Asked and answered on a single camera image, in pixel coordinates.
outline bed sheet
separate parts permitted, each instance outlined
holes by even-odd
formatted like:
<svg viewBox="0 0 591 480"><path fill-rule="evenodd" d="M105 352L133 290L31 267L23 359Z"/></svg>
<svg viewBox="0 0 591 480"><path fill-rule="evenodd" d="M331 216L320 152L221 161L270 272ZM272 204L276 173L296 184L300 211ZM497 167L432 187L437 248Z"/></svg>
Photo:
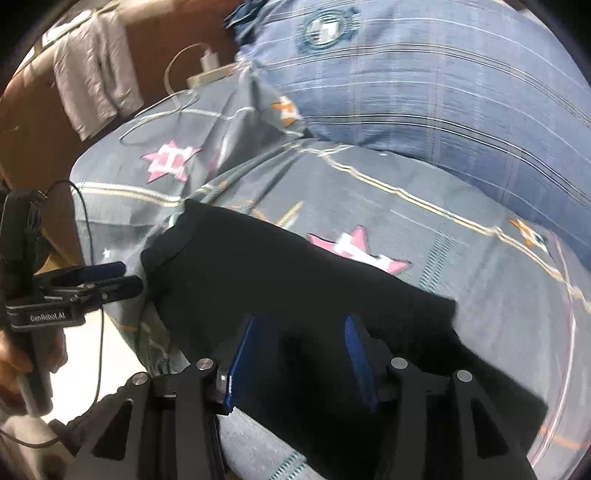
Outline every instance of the bed sheet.
<svg viewBox="0 0 591 480"><path fill-rule="evenodd" d="M164 115L175 108L164 102L74 166L97 258L143 275L140 252L192 197L454 298L462 342L547 405L527 445L538 477L576 466L591 430L591 277L559 236L435 166L313 138L295 104L248 66L178 101L181 113ZM174 345L145 296L108 313L151 372L175 370Z"/></svg>

